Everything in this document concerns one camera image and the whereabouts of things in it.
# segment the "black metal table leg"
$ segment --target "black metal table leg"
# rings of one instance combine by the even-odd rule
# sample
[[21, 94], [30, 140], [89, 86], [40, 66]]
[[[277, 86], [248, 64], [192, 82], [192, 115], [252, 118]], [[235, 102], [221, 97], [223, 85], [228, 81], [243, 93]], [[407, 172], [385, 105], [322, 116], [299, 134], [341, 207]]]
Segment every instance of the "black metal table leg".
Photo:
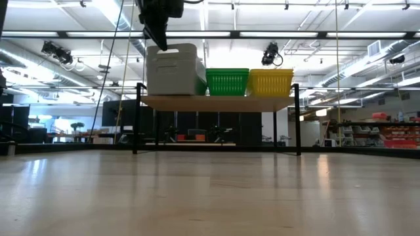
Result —
[[160, 111], [156, 111], [155, 124], [156, 124], [155, 146], [156, 146], [156, 148], [158, 148], [158, 146], [159, 146], [159, 130], [160, 130]]
[[134, 117], [133, 127], [133, 154], [137, 154], [138, 150], [138, 128], [140, 124], [140, 102], [142, 97], [142, 87], [140, 83], [137, 83], [136, 87], [136, 112]]
[[277, 111], [273, 112], [273, 136], [274, 151], [277, 151]]
[[296, 155], [302, 154], [301, 150], [301, 105], [299, 103], [299, 84], [294, 84], [295, 87], [295, 131], [296, 131]]

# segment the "yellow plastic basket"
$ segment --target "yellow plastic basket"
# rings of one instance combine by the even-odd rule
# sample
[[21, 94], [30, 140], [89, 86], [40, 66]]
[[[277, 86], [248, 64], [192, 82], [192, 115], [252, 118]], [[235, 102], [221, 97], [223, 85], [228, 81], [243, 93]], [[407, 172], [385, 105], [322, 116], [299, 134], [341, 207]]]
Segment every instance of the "yellow plastic basket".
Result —
[[288, 97], [292, 78], [292, 69], [252, 69], [249, 72], [247, 94]]

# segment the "ceiling light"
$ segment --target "ceiling light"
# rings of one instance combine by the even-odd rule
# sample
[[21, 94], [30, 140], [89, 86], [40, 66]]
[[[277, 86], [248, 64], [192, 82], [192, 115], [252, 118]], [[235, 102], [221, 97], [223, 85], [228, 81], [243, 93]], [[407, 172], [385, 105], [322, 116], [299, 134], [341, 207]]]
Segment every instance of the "ceiling light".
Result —
[[230, 37], [225, 31], [168, 31], [167, 37]]
[[[367, 38], [387, 38], [387, 37], [404, 37], [407, 33], [368, 33], [368, 32], [344, 32], [338, 33], [339, 37], [367, 37]], [[327, 33], [327, 37], [337, 37], [336, 33]]]
[[316, 111], [315, 114], [316, 114], [317, 117], [324, 117], [324, 116], [327, 116], [327, 110], [322, 109], [322, 110]]
[[413, 84], [416, 84], [416, 83], [420, 83], [420, 77], [403, 80], [403, 81], [395, 84], [395, 87], [403, 87], [403, 86], [413, 85]]
[[53, 117], [51, 115], [38, 115], [39, 119], [52, 119]]
[[42, 32], [42, 31], [3, 31], [2, 37], [58, 37], [57, 32]]
[[317, 99], [317, 100], [311, 102], [310, 105], [316, 105], [316, 104], [320, 104], [322, 102], [323, 102], [322, 99]]
[[[69, 37], [113, 37], [114, 35], [116, 37], [128, 37], [130, 36], [130, 32], [117, 32], [117, 34], [115, 32], [109, 32], [109, 31], [101, 31], [101, 32], [68, 32], [67, 35]], [[131, 32], [131, 37], [143, 37], [143, 33], [142, 32]]]
[[401, 91], [420, 91], [420, 88], [399, 88]]
[[241, 32], [240, 37], [316, 37], [316, 32]]
[[391, 91], [393, 88], [356, 88], [358, 91]]
[[342, 99], [340, 100], [340, 104], [348, 104], [355, 101], [357, 101], [357, 98]]
[[358, 88], [360, 88], [360, 87], [366, 87], [366, 86], [372, 85], [372, 84], [374, 84], [374, 83], [376, 83], [376, 82], [378, 82], [378, 81], [380, 81], [380, 80], [381, 80], [381, 79], [379, 79], [379, 78], [376, 78], [376, 79], [370, 79], [370, 80], [368, 80], [368, 81], [366, 81], [366, 82], [363, 82], [363, 83], [361, 83], [361, 84], [357, 85], [356, 87], [358, 87]]
[[378, 92], [378, 93], [375, 93], [375, 94], [371, 94], [371, 95], [369, 95], [369, 96], [364, 97], [364, 99], [374, 98], [374, 97], [379, 96], [379, 95], [381, 95], [381, 94], [383, 94], [383, 93], [384, 93], [384, 92]]

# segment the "shelf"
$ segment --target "shelf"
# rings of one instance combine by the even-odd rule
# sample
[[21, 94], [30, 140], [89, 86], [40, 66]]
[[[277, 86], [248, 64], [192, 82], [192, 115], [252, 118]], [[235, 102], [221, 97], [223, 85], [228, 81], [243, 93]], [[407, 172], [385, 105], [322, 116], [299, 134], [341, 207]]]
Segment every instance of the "shelf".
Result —
[[253, 96], [142, 96], [141, 101], [158, 111], [273, 112], [294, 104], [295, 100]]
[[420, 123], [386, 123], [386, 122], [347, 122], [337, 124], [339, 127], [369, 126], [369, 127], [420, 127]]

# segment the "wooden tabletop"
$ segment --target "wooden tabletop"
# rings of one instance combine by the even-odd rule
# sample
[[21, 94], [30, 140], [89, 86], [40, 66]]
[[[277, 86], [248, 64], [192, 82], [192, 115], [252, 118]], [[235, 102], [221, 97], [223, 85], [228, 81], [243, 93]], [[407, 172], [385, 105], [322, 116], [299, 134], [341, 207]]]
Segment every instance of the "wooden tabletop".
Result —
[[252, 96], [142, 96], [141, 100], [158, 111], [273, 112], [294, 103], [290, 97]]

